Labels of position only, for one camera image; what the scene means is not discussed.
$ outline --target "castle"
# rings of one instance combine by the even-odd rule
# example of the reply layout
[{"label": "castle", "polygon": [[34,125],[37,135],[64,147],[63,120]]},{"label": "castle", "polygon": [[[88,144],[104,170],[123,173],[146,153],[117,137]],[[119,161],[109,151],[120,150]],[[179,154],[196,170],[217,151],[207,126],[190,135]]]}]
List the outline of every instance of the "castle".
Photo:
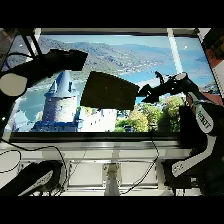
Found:
[{"label": "castle", "polygon": [[87,114],[85,108],[77,108],[69,71],[58,75],[45,97],[42,120],[34,124],[31,132],[108,132],[115,129],[116,110],[101,109]]}]

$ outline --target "screen bezel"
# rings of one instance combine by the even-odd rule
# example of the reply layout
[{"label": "screen bezel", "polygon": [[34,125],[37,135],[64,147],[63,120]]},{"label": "screen bezel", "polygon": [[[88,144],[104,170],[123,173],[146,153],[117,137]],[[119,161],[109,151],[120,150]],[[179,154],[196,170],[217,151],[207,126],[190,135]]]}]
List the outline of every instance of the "screen bezel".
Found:
[{"label": "screen bezel", "polygon": [[[53,32],[41,32],[40,35],[133,35],[133,36],[168,36],[167,33],[141,33],[141,32],[93,32],[93,31],[53,31]],[[208,61],[205,48],[201,43],[198,35],[189,34],[174,34],[174,37],[188,37],[197,38],[202,46],[204,54],[206,56],[209,67],[212,71],[213,77],[217,84],[216,77]],[[167,141],[178,140],[178,132],[12,132],[10,136],[10,142],[85,142],[85,141]]]}]

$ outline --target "castle tower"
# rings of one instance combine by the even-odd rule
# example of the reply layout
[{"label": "castle tower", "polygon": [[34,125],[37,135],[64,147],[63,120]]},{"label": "castle tower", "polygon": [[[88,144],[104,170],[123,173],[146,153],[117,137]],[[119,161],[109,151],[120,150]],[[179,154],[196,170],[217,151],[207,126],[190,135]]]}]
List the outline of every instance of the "castle tower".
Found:
[{"label": "castle tower", "polygon": [[43,122],[72,122],[76,113],[77,97],[69,71],[61,72],[45,93]]}]

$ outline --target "television screen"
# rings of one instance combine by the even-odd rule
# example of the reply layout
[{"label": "television screen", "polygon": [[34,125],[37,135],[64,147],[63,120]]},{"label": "television screen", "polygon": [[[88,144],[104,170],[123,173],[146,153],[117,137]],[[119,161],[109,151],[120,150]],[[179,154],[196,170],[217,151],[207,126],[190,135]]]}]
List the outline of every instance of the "television screen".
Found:
[{"label": "television screen", "polygon": [[[198,38],[175,37],[184,72],[204,92],[219,94],[214,76]],[[50,49],[77,49],[88,53],[82,71],[64,71],[29,88],[18,101],[11,118],[13,132],[178,132],[178,108],[185,96],[166,94],[155,104],[136,98],[134,110],[99,109],[80,106],[91,71],[108,73],[138,85],[159,85],[155,71],[177,74],[167,36],[131,35],[41,35],[43,53]],[[28,53],[20,36],[11,52]],[[11,67],[27,60],[11,56]]]}]

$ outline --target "wire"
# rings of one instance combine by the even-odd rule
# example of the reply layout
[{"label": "wire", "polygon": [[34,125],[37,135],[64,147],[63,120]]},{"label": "wire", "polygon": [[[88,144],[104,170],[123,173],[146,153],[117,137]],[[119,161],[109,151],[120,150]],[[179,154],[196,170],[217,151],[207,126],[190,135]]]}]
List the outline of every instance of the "wire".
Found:
[{"label": "wire", "polygon": [[[15,150],[15,149],[8,150],[8,151],[5,151],[5,152],[1,153],[0,156],[3,155],[3,154],[5,154],[5,153],[13,152],[13,151],[19,153],[19,162],[20,162],[21,159],[22,159],[22,154],[21,154],[21,152],[19,150]],[[13,168],[11,168],[9,170],[6,170],[6,171],[0,171],[0,173],[7,173],[7,172],[10,172],[10,171],[14,170],[19,165],[19,162]]]},{"label": "wire", "polygon": [[13,143],[10,143],[10,142],[8,142],[8,141],[2,139],[2,138],[1,138],[0,140],[1,140],[2,142],[5,142],[5,143],[8,144],[8,145],[11,145],[11,146],[13,146],[13,147],[16,147],[16,148],[18,148],[18,149],[21,149],[21,150],[23,150],[23,151],[27,151],[27,152],[34,152],[34,151],[38,151],[38,150],[46,149],[46,148],[55,148],[55,149],[58,151],[58,153],[60,154],[61,159],[62,159],[62,163],[63,163],[63,165],[64,165],[64,167],[65,167],[65,180],[64,180],[63,184],[61,185],[61,189],[60,189],[59,191],[61,191],[61,190],[63,189],[63,187],[64,187],[64,185],[65,185],[65,183],[66,183],[66,181],[67,181],[67,179],[68,179],[68,170],[67,170],[67,167],[66,167],[64,158],[63,158],[63,156],[62,156],[60,150],[58,149],[58,147],[56,147],[56,146],[44,146],[44,147],[40,147],[40,148],[36,148],[36,149],[26,149],[26,148],[23,148],[23,147],[21,147],[21,146],[18,146],[18,145],[15,145],[15,144],[13,144]]},{"label": "wire", "polygon": [[75,169],[74,169],[73,172],[69,175],[69,177],[68,177],[68,179],[66,180],[66,182],[69,182],[69,181],[70,181],[70,178],[71,178],[71,176],[75,173],[77,166],[83,161],[83,159],[84,159],[84,157],[85,157],[85,155],[86,155],[86,152],[87,152],[87,150],[85,150],[85,152],[84,152],[84,154],[83,154],[83,156],[82,156],[82,159],[76,164]]},{"label": "wire", "polygon": [[12,52],[6,55],[5,57],[5,65],[8,67],[8,69],[11,69],[11,66],[8,63],[8,57],[13,56],[13,55],[20,55],[20,56],[24,56],[24,57],[29,57],[29,58],[34,58],[33,56],[30,56],[28,54],[24,54],[24,53],[20,53],[20,52]]},{"label": "wire", "polygon": [[154,164],[156,163],[157,159],[159,158],[159,151],[158,151],[158,149],[157,149],[157,147],[156,147],[154,141],[153,141],[152,139],[151,139],[151,141],[152,141],[152,143],[153,143],[153,145],[154,145],[154,147],[155,147],[155,149],[156,149],[156,151],[157,151],[157,157],[156,157],[156,159],[153,161],[152,165],[148,167],[148,169],[146,170],[145,174],[144,174],[140,179],[137,180],[138,183],[135,184],[135,183],[137,182],[137,181],[135,181],[135,182],[134,182],[134,185],[133,185],[131,188],[129,188],[126,192],[121,193],[120,195],[122,195],[122,194],[127,194],[127,193],[130,192],[132,189],[134,189],[135,187],[137,187],[140,183],[142,183],[142,181],[146,178],[146,176],[148,175],[149,171],[152,169],[152,167],[153,167]]}]

